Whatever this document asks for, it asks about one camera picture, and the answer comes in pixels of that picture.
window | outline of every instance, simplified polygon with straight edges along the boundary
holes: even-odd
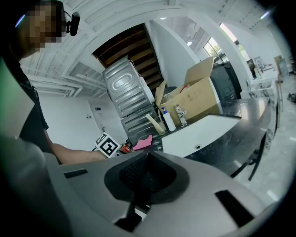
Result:
[[[220,24],[220,28],[229,36],[229,38],[232,40],[232,42],[234,42],[239,47],[239,51],[240,51],[241,55],[244,57],[244,59],[246,61],[250,60],[251,58],[249,57],[249,55],[245,51],[244,47],[239,43],[239,41],[234,36],[234,34],[230,31],[230,29],[228,29],[227,26],[224,25],[223,23]]]
[[[228,61],[226,55],[223,53],[220,45],[211,37],[206,45],[203,47],[208,55],[214,57],[214,62]]]

faucet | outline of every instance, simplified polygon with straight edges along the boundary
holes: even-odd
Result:
[[[182,127],[186,126],[187,125],[187,122],[184,118],[184,115],[187,114],[187,111],[182,111],[181,107],[179,105],[175,105],[175,110],[178,114],[178,117],[181,121],[181,124],[182,124]]]

white bottle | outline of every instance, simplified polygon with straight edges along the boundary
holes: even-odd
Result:
[[[168,112],[165,110],[165,108],[162,108],[162,109],[163,109],[163,117],[164,117],[164,119],[165,119],[165,121],[166,121],[166,124],[167,124],[167,126],[168,126],[168,129],[169,129],[170,131],[174,131],[174,130],[176,130],[176,126],[175,126],[175,124],[174,124],[174,122],[173,122],[173,120],[172,120],[172,117],[171,117],[170,113],[168,113]]]

wooden ceiling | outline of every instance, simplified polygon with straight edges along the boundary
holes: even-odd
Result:
[[[105,68],[128,56],[153,94],[163,81],[157,57],[144,24],[121,32],[93,53]]]

white sink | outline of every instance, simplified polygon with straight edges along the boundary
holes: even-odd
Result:
[[[239,118],[208,115],[162,138],[163,152],[180,157],[188,156],[217,140],[239,120]]]
[[[251,90],[269,89],[273,81],[266,81],[262,83],[252,84]]]

